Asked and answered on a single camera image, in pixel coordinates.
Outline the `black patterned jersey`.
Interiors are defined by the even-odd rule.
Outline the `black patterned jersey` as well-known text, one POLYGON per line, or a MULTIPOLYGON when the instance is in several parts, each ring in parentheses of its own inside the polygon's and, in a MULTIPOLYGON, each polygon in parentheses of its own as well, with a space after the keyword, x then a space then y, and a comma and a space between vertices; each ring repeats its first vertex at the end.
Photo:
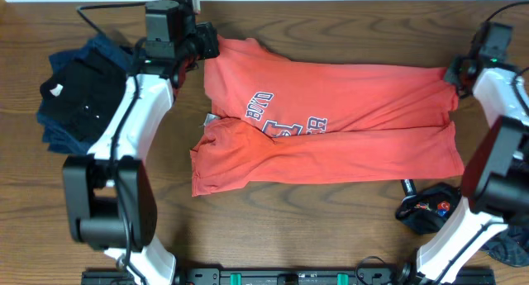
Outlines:
MULTIPOLYGON (((395 218, 419 235, 436 233, 447 222, 461 198, 460 190, 438 183, 417 191, 411 179, 401 181, 405 197, 395 218)), ((509 226, 481 248, 492 259, 511 267, 528 265, 528 228, 509 226)))

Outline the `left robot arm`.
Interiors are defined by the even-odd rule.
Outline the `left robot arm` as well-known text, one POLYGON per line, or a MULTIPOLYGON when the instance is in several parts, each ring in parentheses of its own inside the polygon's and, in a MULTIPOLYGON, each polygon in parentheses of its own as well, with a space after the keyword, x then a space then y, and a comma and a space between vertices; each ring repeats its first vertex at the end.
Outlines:
POLYGON ((145 159, 187 72, 219 55, 217 31, 195 20, 199 0, 144 3, 145 37, 133 50, 125 92, 106 130, 88 153, 63 165, 72 238, 115 259, 89 268, 83 284, 185 284, 177 258, 155 234, 157 206, 145 159))

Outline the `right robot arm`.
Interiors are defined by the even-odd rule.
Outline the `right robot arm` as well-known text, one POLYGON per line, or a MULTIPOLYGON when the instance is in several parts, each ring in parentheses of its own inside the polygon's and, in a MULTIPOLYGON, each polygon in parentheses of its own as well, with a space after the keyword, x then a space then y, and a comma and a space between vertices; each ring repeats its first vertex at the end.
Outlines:
POLYGON ((511 26, 485 21, 446 72, 480 103, 489 131, 465 167, 457 208, 418 249, 402 284, 453 283, 487 241, 528 222, 528 95, 522 70, 507 62, 511 37, 511 26))

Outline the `red soccer t-shirt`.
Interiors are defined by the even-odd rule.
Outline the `red soccer t-shirt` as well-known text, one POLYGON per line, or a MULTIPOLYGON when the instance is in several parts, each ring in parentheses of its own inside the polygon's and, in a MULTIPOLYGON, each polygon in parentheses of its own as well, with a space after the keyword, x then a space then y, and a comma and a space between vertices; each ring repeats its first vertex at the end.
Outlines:
POLYGON ((254 39, 219 48, 205 63, 213 119, 190 152, 194 196, 463 173, 443 68, 296 62, 254 39))

